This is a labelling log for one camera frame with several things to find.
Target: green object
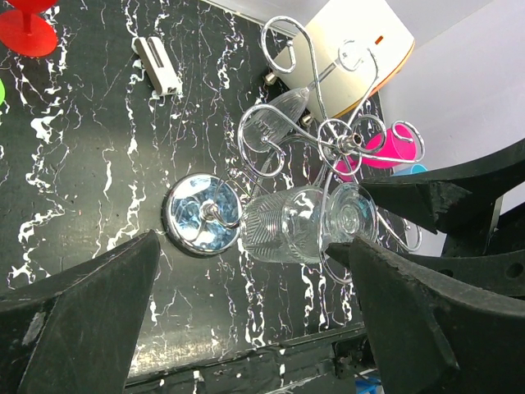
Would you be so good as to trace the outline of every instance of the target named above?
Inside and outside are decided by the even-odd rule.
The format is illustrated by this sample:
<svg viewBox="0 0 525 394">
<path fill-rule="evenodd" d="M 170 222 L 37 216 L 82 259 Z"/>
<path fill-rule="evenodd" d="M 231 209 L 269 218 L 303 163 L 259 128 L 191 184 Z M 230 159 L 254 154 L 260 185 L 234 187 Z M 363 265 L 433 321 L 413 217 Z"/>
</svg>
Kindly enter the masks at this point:
<svg viewBox="0 0 525 394">
<path fill-rule="evenodd" d="M 3 88 L 2 80 L 0 80 L 0 105 L 2 105 L 3 100 L 6 98 L 6 90 Z"/>
</svg>

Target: chrome chandelier arm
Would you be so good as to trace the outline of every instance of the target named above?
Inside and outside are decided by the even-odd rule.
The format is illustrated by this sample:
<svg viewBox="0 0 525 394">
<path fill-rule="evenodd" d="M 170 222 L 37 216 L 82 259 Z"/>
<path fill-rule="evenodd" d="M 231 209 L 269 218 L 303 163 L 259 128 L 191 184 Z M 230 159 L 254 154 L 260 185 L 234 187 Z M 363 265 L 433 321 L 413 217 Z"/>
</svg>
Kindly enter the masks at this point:
<svg viewBox="0 0 525 394">
<path fill-rule="evenodd" d="M 375 153 L 379 152 L 381 149 L 383 149 L 385 147 L 385 144 L 386 144 L 387 134 L 386 134 L 385 122 L 382 121 L 376 115 L 372 115 L 370 113 L 365 113 L 361 117 L 358 117 L 355 121 L 352 122 L 352 126 L 350 127 L 350 130 L 353 133 L 360 134 L 360 133 L 358 133 L 358 129 L 359 129 L 359 124 L 362 121 L 371 121 L 372 123 L 375 123 L 379 127 L 379 130 L 381 132 L 381 142 L 374 149 L 366 149 L 366 148 L 364 148 L 362 146 L 357 146 L 356 150 L 358 150 L 360 153 L 375 154 Z"/>
<path fill-rule="evenodd" d="M 422 244 L 421 227 L 419 227 L 418 225 L 415 225 L 416 226 L 416 231 L 418 233 L 418 239 L 416 240 L 416 245 L 415 246 L 409 246 L 408 243 L 405 243 L 401 239 L 401 237 L 397 235 L 397 233 L 394 231 L 394 229 L 392 227 L 390 227 L 388 222 L 383 218 L 383 216 L 379 212 L 377 213 L 377 218 L 379 219 L 379 222 L 383 225 L 383 227 L 390 233 L 390 235 L 399 244 L 399 246 L 401 246 L 404 250 L 406 250 L 409 253 L 414 253 L 414 252 L 417 252 L 419 250 L 419 248 L 421 247 L 421 244 Z M 402 219 L 403 219 L 403 224 L 404 224 L 405 231 L 409 230 L 410 229 L 409 221 L 406 220 L 405 218 L 402 218 Z"/>
<path fill-rule="evenodd" d="M 291 134 L 291 135 L 286 136 L 279 143 L 279 146 L 281 148 L 283 148 L 284 146 L 291 145 L 291 144 L 296 144 L 296 143 L 306 144 L 306 145 L 312 146 L 314 148 L 317 147 L 317 141 L 316 140 L 304 139 L 303 136 L 300 135 L 300 134 Z M 270 167 L 270 164 L 272 163 L 272 160 L 273 160 L 275 155 L 276 155 L 275 151 L 271 151 L 267 155 L 266 160 L 265 160 L 264 164 L 261 167 L 261 171 L 262 172 L 267 171 L 267 169 Z M 326 174 L 326 170 L 324 170 L 324 172 L 323 172 L 323 168 L 326 168 L 326 165 L 324 163 L 323 163 L 323 165 L 321 167 L 321 171 L 317 175 L 317 178 L 316 178 L 315 182 L 313 183 L 313 185 L 316 185 L 316 182 L 318 181 L 319 178 L 324 179 L 324 174 Z M 262 178 L 258 178 L 257 181 L 255 181 L 255 187 L 252 190 L 252 193 L 250 195 L 250 199 L 252 199 L 253 197 L 257 197 L 257 195 L 259 193 L 259 189 L 263 189 L 267 194 L 270 194 L 270 192 L 268 190 L 263 188 L 263 186 L 261 185 L 262 182 L 263 182 Z"/>
<path fill-rule="evenodd" d="M 379 66 L 377 65 L 377 59 L 376 56 L 372 53 L 370 48 L 367 48 L 368 53 L 370 53 L 370 56 L 372 57 L 372 60 L 374 62 L 374 67 L 376 68 L 376 75 L 374 76 L 374 79 L 370 86 L 368 86 L 367 91 L 363 95 L 363 98 L 361 98 L 361 101 L 359 102 L 358 106 L 354 109 L 354 112 L 352 112 L 352 115 L 350 116 L 350 119 L 348 120 L 347 124 L 350 126 L 350 130 L 352 129 L 352 124 L 354 123 L 355 118 L 357 117 L 359 110 L 363 107 L 365 102 L 368 100 L 368 97 L 370 94 L 372 94 L 372 91 L 376 87 L 376 82 L 379 80 Z"/>
<path fill-rule="evenodd" d="M 279 164 L 277 165 L 277 168 L 274 171 L 272 171 L 272 172 L 261 172 L 261 171 L 259 171 L 257 169 L 257 167 L 255 167 L 255 164 L 248 157 L 248 154 L 246 153 L 246 148 L 245 148 L 248 145 L 246 144 L 246 140 L 244 139 L 244 126 L 245 126 L 246 122 L 248 121 L 249 117 L 254 112 L 261 111 L 263 109 L 264 110 L 268 110 L 268 111 L 276 112 L 277 114 L 281 114 L 283 116 L 283 118 L 285 118 L 285 120 L 291 122 L 291 120 L 288 119 L 288 117 L 286 117 L 284 114 L 282 114 L 281 111 L 279 111 L 277 108 L 273 107 L 272 105 L 269 105 L 269 104 L 254 105 L 253 107 L 248 109 L 248 111 L 246 111 L 244 113 L 244 115 L 240 118 L 239 127 L 237 129 L 237 146 L 239 147 L 240 158 L 241 158 L 242 162 L 244 163 L 244 165 L 246 167 L 249 168 L 249 170 L 251 172 L 253 172 L 257 176 L 260 176 L 260 177 L 263 177 L 263 178 L 273 178 L 274 176 L 279 174 L 282 171 L 283 167 L 285 166 L 285 152 L 279 147 L 279 145 L 276 145 L 276 144 L 272 143 L 266 136 L 262 136 L 261 137 L 261 141 L 264 144 L 270 145 L 270 147 L 272 148 L 271 151 L 273 151 L 273 152 L 275 152 L 277 154 L 277 159 L 278 159 L 278 163 Z"/>
<path fill-rule="evenodd" d="M 418 150 L 418 156 L 415 159 L 408 160 L 408 159 L 403 159 L 403 158 L 383 158 L 383 157 L 375 156 L 375 155 L 370 154 L 370 153 L 361 152 L 363 154 L 363 157 L 364 158 L 372 158 L 374 160 L 379 160 L 379 161 L 382 161 L 382 162 L 399 163 L 399 164 L 415 164 L 415 163 L 421 162 L 422 159 L 425 156 L 426 150 L 425 150 L 425 141 L 421 137 L 421 134 L 419 134 L 418 129 L 416 129 L 416 127 L 414 127 L 414 125 L 412 125 L 411 123 L 408 123 L 407 121 L 395 121 L 394 123 L 392 123 L 391 129 L 392 129 L 392 133 L 394 134 L 394 137 L 395 138 L 399 138 L 400 140 L 405 141 L 405 142 L 413 142 L 413 139 L 409 138 L 409 137 L 403 137 L 402 135 L 399 135 L 397 133 L 397 131 L 395 131 L 395 127 L 397 125 L 403 125 L 404 127 L 409 129 L 416 136 L 416 141 L 419 144 L 419 150 Z"/>
<path fill-rule="evenodd" d="M 323 123 L 321 123 L 321 125 L 319 125 L 319 127 L 317 128 L 317 150 L 319 151 L 319 155 L 321 156 L 321 159 L 324 162 L 324 164 L 327 165 L 331 170 L 331 174 L 329 176 L 331 176 L 333 172 L 335 172 L 339 176 L 352 176 L 357 171 L 359 171 L 359 168 L 361 167 L 361 164 L 363 163 L 362 155 L 359 152 L 354 151 L 354 148 L 356 148 L 357 145 L 353 144 L 351 137 L 346 137 L 346 135 L 337 135 L 334 132 L 334 130 L 331 127 L 329 127 L 329 129 L 331 130 L 332 134 L 334 135 L 336 139 L 336 144 L 335 144 L 336 148 L 334 150 L 339 155 L 339 157 L 336 160 L 333 160 L 333 161 L 329 160 L 322 146 L 322 142 L 323 142 L 322 141 L 322 130 L 325 125 L 328 125 L 330 123 L 339 124 L 343 126 L 345 129 L 349 129 L 349 126 L 343 121 L 340 121 L 339 119 L 327 119 Z M 357 163 L 355 163 L 355 168 L 352 169 L 352 166 L 347 167 L 349 172 L 342 172 L 341 170 L 338 170 L 336 168 L 336 164 L 343 157 L 351 153 L 354 153 L 354 152 L 358 154 L 358 161 Z"/>
<path fill-rule="evenodd" d="M 308 50 L 310 51 L 310 59 L 312 60 L 313 82 L 316 87 L 315 90 L 316 90 L 316 95 L 317 95 L 317 101 L 319 102 L 319 108 L 321 109 L 322 118 L 325 120 L 328 119 L 328 115 L 326 113 L 326 107 L 325 107 L 324 101 L 322 101 L 321 83 L 319 81 L 319 70 L 317 69 L 317 60 L 315 57 L 315 50 L 313 49 L 312 38 L 310 37 L 310 34 L 308 34 L 308 32 L 306 31 L 303 25 L 301 25 L 294 18 L 290 18 L 289 16 L 275 16 L 271 18 L 268 22 L 266 22 L 266 24 L 262 27 L 262 30 L 261 30 L 261 47 L 262 47 L 262 52 L 264 53 L 264 57 L 266 58 L 267 62 L 270 64 L 271 68 L 273 68 L 274 70 L 282 74 L 290 74 L 291 72 L 294 71 L 295 66 L 297 65 L 297 61 L 295 58 L 294 42 L 292 40 L 288 40 L 286 42 L 286 47 L 288 48 L 288 54 L 290 55 L 290 62 L 291 62 L 291 66 L 289 68 L 281 67 L 277 63 L 275 63 L 275 61 L 272 59 L 272 56 L 268 52 L 268 47 L 266 45 L 267 32 L 270 29 L 270 27 L 276 22 L 290 23 L 306 39 L 306 42 L 308 44 Z"/>
</svg>

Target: metal hook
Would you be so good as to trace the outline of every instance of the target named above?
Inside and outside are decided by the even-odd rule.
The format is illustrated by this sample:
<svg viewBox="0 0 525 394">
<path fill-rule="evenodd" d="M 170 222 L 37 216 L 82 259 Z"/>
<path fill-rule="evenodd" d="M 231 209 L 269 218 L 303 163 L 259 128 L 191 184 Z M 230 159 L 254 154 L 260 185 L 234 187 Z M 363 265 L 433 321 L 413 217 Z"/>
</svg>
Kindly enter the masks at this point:
<svg viewBox="0 0 525 394">
<path fill-rule="evenodd" d="M 371 121 L 373 123 L 376 123 L 379 126 L 379 129 L 381 131 L 381 142 L 379 143 L 379 145 L 376 148 L 373 148 L 373 149 L 366 149 L 366 148 L 364 148 L 362 146 L 358 146 L 358 147 L 356 147 L 356 149 L 360 153 L 374 154 L 374 153 L 379 152 L 381 149 L 383 149 L 385 147 L 385 144 L 386 144 L 387 134 L 386 134 L 385 123 L 379 117 L 377 117 L 375 115 L 372 115 L 372 114 L 366 113 L 366 114 L 363 114 L 361 117 L 358 117 L 351 124 L 351 128 L 350 129 L 352 130 L 353 133 L 358 133 L 359 123 L 361 123 L 362 121 Z"/>
<path fill-rule="evenodd" d="M 339 157 L 337 158 L 337 160 L 334 160 L 333 163 L 330 162 L 330 160 L 328 160 L 328 158 L 326 157 L 326 154 L 324 152 L 324 149 L 322 148 L 322 134 L 321 134 L 321 130 L 324 128 L 325 125 L 328 125 L 330 123 L 337 123 L 339 125 L 342 125 L 345 129 L 348 129 L 349 126 L 343 122 L 343 121 L 340 121 L 339 119 L 327 119 L 325 120 L 323 123 L 321 123 L 321 125 L 317 128 L 317 150 L 319 151 L 319 155 L 321 156 L 321 159 L 322 161 L 324 162 L 325 165 L 327 165 L 331 172 L 335 172 L 337 175 L 339 176 L 352 176 L 353 174 L 355 174 L 357 171 L 359 171 L 359 168 L 361 167 L 361 164 L 363 162 L 363 158 L 361 157 L 361 154 L 359 152 L 356 152 L 358 154 L 358 161 L 357 163 L 355 164 L 355 169 L 352 170 L 352 167 L 348 167 L 349 169 L 349 172 L 342 172 L 341 170 L 338 170 L 336 168 L 336 164 L 344 157 L 347 155 L 346 152 L 342 152 L 340 147 L 336 144 L 335 147 L 336 149 L 338 150 L 339 152 Z M 345 135 L 337 135 L 336 132 L 331 128 L 329 127 L 329 129 L 331 130 L 332 134 L 337 138 L 339 139 L 341 136 L 342 137 L 345 137 Z"/>
<path fill-rule="evenodd" d="M 347 39 L 339 46 L 339 48 L 337 49 L 336 64 L 338 66 L 342 66 L 347 71 L 353 72 L 353 71 L 356 71 L 359 68 L 359 66 L 361 66 L 364 60 L 362 57 L 360 57 L 358 60 L 356 60 L 353 66 L 349 66 L 348 64 L 346 64 L 345 59 L 348 57 L 348 54 L 345 52 L 345 46 L 347 44 L 355 44 L 355 40 Z"/>
<path fill-rule="evenodd" d="M 421 137 L 421 134 L 419 134 L 418 129 L 416 129 L 411 123 L 408 123 L 407 121 L 395 121 L 392 124 L 392 131 L 393 132 L 395 130 L 395 126 L 396 125 L 403 125 L 403 126 L 405 126 L 407 129 L 409 129 L 416 136 L 416 140 L 418 141 L 418 144 L 419 144 L 419 155 L 418 155 L 417 158 L 415 158 L 413 160 L 407 160 L 407 159 L 403 159 L 403 158 L 383 158 L 383 157 L 380 157 L 380 156 L 375 156 L 375 155 L 370 154 L 370 153 L 362 152 L 363 157 L 364 158 L 373 158 L 374 160 L 379 160 L 379 161 L 382 161 L 382 162 L 389 162 L 389 163 L 414 164 L 414 163 L 420 162 L 423 159 L 423 157 L 425 156 L 425 141 L 423 141 L 423 138 Z M 402 135 L 397 135 L 396 138 L 399 138 L 400 140 L 408 142 L 407 141 L 407 137 L 403 137 Z"/>
<path fill-rule="evenodd" d="M 277 63 L 274 62 L 272 59 L 272 55 L 268 52 L 268 46 L 266 45 L 266 36 L 268 34 L 268 31 L 270 30 L 270 26 L 278 21 L 287 21 L 291 23 L 292 25 L 300 25 L 298 21 L 295 19 L 289 18 L 288 16 L 276 16 L 274 18 L 271 18 L 261 29 L 261 47 L 262 47 L 262 53 L 264 53 L 264 57 L 266 58 L 267 62 L 270 63 L 270 67 L 273 68 L 276 71 L 279 71 L 282 74 L 290 74 L 294 71 L 295 66 L 297 65 L 297 60 L 295 59 L 295 49 L 294 49 L 294 42 L 289 39 L 286 41 L 286 47 L 288 48 L 288 55 L 290 56 L 290 68 L 284 68 L 279 66 Z"/>
<path fill-rule="evenodd" d="M 205 204 L 202 207 L 201 210 L 201 218 L 204 220 L 208 220 L 209 218 L 213 218 L 218 221 L 218 223 L 230 230 L 237 228 L 240 225 L 240 218 L 242 215 L 242 212 L 239 212 L 239 218 L 234 222 L 227 222 L 222 217 L 221 213 L 219 212 L 219 207 L 217 206 L 217 195 L 219 193 L 219 190 L 226 185 L 228 182 L 233 182 L 237 187 L 239 187 L 246 195 L 249 193 L 237 182 L 235 179 L 232 179 L 233 177 L 236 177 L 237 174 L 240 171 L 237 168 L 227 168 L 223 173 L 222 176 L 219 178 L 219 183 L 217 184 L 217 187 L 215 188 L 215 193 L 213 194 L 212 202 L 209 204 Z"/>
</svg>

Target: red plastic stand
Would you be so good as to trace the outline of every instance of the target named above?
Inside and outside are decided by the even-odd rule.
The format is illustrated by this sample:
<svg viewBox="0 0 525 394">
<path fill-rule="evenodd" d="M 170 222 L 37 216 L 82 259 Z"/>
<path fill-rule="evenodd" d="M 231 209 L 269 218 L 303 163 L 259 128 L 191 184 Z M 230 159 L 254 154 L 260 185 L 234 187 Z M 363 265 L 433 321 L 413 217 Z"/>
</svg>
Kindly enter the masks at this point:
<svg viewBox="0 0 525 394">
<path fill-rule="evenodd" d="M 0 14 L 0 41 L 10 50 L 31 57 L 47 56 L 58 44 L 52 26 L 36 15 L 57 0 L 8 0 L 16 10 Z"/>
</svg>

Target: white plastic clip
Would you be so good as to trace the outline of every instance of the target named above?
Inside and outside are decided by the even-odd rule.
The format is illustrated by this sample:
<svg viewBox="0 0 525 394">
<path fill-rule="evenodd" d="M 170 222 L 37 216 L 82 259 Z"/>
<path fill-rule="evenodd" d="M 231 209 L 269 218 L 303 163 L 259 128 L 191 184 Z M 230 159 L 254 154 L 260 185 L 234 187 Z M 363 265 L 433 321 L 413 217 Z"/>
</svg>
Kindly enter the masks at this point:
<svg viewBox="0 0 525 394">
<path fill-rule="evenodd" d="M 173 69 L 162 41 L 158 37 L 138 37 L 133 44 L 157 94 L 165 96 L 180 93 L 182 83 Z"/>
</svg>

